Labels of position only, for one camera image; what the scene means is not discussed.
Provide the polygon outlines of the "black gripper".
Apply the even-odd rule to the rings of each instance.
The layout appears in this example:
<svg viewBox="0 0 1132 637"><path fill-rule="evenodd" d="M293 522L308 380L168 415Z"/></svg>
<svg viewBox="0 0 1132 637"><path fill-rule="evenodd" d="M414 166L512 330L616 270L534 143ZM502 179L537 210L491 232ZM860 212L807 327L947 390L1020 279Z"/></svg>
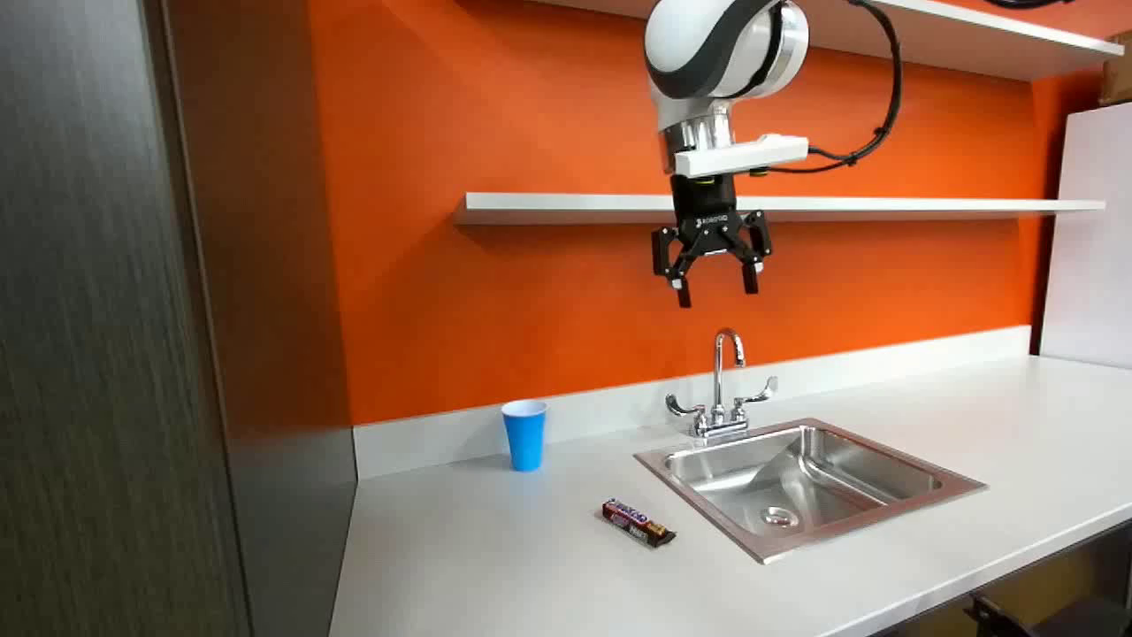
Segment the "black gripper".
<svg viewBox="0 0 1132 637"><path fill-rule="evenodd" d="M769 217L763 212L742 217L737 210L737 185L729 176L673 176L673 205L676 205L676 222L650 232L650 270L670 282L676 301L689 304L682 251L738 256L742 291L756 295L763 263L775 251Z"/></svg>

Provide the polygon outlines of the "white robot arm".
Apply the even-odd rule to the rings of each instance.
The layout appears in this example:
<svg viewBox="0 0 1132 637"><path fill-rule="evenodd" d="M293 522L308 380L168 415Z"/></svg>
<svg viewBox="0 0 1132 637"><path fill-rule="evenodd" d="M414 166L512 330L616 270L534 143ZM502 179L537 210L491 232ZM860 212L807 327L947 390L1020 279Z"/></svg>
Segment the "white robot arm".
<svg viewBox="0 0 1132 637"><path fill-rule="evenodd" d="M650 232L653 272L689 304L689 270L737 256L742 291L756 291L773 232L737 210L737 176L801 164L801 134L734 137L738 100L781 93L807 61L809 26L793 0L657 0L644 26L644 62L657 110L676 219Z"/></svg>

